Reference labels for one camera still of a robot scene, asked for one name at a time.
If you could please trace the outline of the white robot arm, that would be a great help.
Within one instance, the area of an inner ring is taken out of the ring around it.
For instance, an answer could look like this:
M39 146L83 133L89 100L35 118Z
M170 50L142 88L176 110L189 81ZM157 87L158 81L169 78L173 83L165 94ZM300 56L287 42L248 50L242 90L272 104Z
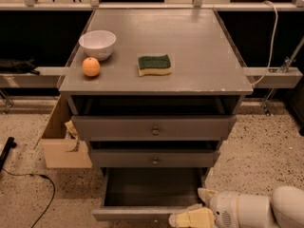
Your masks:
M199 188L204 204L169 217L174 228L304 228L304 191L279 186L272 195Z

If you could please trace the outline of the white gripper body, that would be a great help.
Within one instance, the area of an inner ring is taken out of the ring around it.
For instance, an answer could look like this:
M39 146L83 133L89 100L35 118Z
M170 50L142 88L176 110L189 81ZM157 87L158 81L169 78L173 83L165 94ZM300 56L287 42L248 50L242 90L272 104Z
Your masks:
M238 192L217 192L209 203L209 208L216 217L218 228L239 228L237 218Z

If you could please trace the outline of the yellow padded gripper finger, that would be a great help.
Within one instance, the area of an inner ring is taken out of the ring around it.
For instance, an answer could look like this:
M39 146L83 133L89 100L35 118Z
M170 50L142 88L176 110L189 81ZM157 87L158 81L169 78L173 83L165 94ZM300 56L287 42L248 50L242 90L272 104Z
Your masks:
M217 193L216 190L213 189L206 189L206 188L199 188L198 195L199 198L205 203L208 204L211 198Z
M182 212L172 214L169 224L174 228L214 228L215 216L211 209L195 204Z

